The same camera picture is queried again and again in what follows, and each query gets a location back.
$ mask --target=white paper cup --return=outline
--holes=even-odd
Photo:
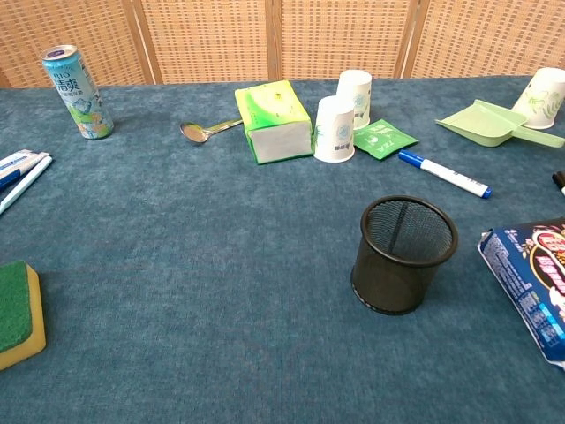
[[[339,95],[324,97],[318,103],[314,129],[314,157],[339,163],[355,154],[353,147],[353,102]]]
[[[543,130],[554,124],[565,97],[565,70],[541,68],[524,90],[512,110],[525,115],[528,128]]]
[[[355,107],[354,129],[358,130],[369,125],[371,108],[371,82],[373,77],[369,72],[359,69],[348,69],[339,76],[337,95],[348,97]]]

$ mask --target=can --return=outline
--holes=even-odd
[[[79,49],[60,45],[42,55],[43,66],[85,139],[97,140],[112,133],[114,123]]]

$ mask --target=woven partition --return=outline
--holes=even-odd
[[[400,75],[410,0],[282,0],[282,76],[336,79],[359,68]]]
[[[267,79],[264,0],[140,0],[163,83]]]
[[[532,75],[542,66],[565,67],[563,0],[422,0],[421,6],[404,77]]]
[[[41,53],[57,44],[78,46],[98,85],[153,82],[120,1],[0,2],[0,84],[51,87]]]

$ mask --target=blue tablecloth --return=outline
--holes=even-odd
[[[476,98],[511,107],[527,82],[373,81],[371,120],[489,184],[489,200],[395,155],[258,166],[241,126],[200,147],[182,136],[183,120],[238,117],[233,92],[255,82],[103,87],[116,130],[96,141],[55,89],[0,90],[0,157],[55,159],[0,216],[0,263],[39,273],[48,339],[0,372],[0,421],[562,422],[565,375],[477,243],[493,226],[563,215],[551,176],[565,150],[483,148],[434,123]],[[292,86],[314,120],[337,83]],[[549,133],[564,135],[564,112]],[[361,214],[392,194],[430,201],[460,236],[403,316],[350,288]]]

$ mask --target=green tea bag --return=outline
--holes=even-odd
[[[418,143],[414,137],[400,131],[384,119],[355,131],[353,144],[379,160],[396,150]]]

